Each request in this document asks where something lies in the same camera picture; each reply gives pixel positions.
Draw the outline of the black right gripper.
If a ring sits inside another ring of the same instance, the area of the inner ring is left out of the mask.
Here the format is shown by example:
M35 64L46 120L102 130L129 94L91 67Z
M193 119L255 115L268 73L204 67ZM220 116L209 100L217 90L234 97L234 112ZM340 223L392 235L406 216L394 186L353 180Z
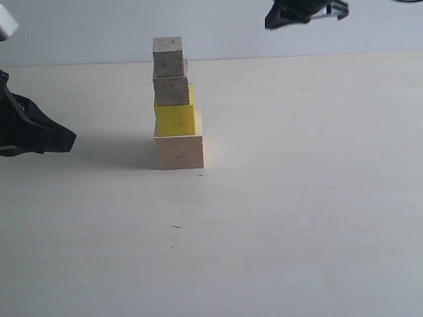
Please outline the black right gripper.
M295 24L308 24L313 19L349 15L349 4L344 1L276 0L264 19L265 29L276 30Z

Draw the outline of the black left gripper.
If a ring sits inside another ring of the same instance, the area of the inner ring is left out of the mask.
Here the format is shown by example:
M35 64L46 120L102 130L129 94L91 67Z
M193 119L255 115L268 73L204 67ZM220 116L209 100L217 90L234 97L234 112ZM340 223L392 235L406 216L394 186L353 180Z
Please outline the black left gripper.
M51 120L38 107L35 107L31 121L26 108L18 100L20 96L9 90L8 80L9 74L1 70L1 156L68 153L77 135Z

